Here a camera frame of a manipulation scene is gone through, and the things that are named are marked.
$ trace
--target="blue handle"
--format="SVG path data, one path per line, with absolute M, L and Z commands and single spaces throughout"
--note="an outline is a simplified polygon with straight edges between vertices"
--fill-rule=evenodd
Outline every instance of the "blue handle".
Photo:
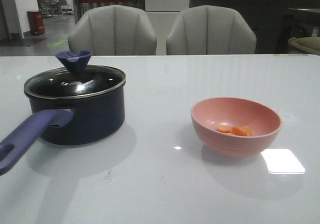
M 74 116 L 70 109 L 41 110 L 29 116 L 0 142 L 0 176 L 7 173 L 49 127 L 63 127 Z

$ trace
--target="white table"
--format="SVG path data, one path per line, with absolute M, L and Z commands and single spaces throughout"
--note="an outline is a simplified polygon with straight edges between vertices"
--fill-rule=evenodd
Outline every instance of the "white table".
M 320 220 L 320 57 L 93 56 L 127 75 L 126 118 L 85 146 L 37 140 L 0 176 L 1 224 L 315 224 Z M 0 140 L 31 114 L 27 78 L 55 57 L 0 57 Z M 289 149 L 303 174 L 271 174 L 261 154 L 215 154 L 196 136 L 192 105 L 231 96 L 276 110 L 270 149 Z

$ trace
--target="navy blue saucepan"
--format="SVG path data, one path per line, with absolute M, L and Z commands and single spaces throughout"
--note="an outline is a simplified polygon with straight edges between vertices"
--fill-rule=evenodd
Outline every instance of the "navy blue saucepan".
M 24 93 L 32 115 L 0 142 L 0 175 L 8 172 L 39 137 L 58 145 L 81 145 L 117 131 L 125 120 L 125 73 L 88 65 L 90 52 L 60 52 L 65 67 L 29 78 Z

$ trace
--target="pot lid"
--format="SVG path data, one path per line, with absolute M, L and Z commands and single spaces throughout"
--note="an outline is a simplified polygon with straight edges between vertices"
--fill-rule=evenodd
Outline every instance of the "pot lid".
M 24 92 L 49 100 L 81 99 L 110 92 L 125 82 L 126 74 L 114 67 L 88 65 L 85 71 L 76 73 L 61 67 L 29 78 Z

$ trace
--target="chair backrest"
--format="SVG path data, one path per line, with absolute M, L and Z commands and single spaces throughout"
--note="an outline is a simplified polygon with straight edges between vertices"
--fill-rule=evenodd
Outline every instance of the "chair backrest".
M 68 37 L 70 51 L 95 56 L 155 55 L 157 38 L 142 9 L 110 5 L 88 10 Z
M 256 35 L 234 9 L 202 5 L 182 10 L 166 39 L 167 55 L 254 54 Z

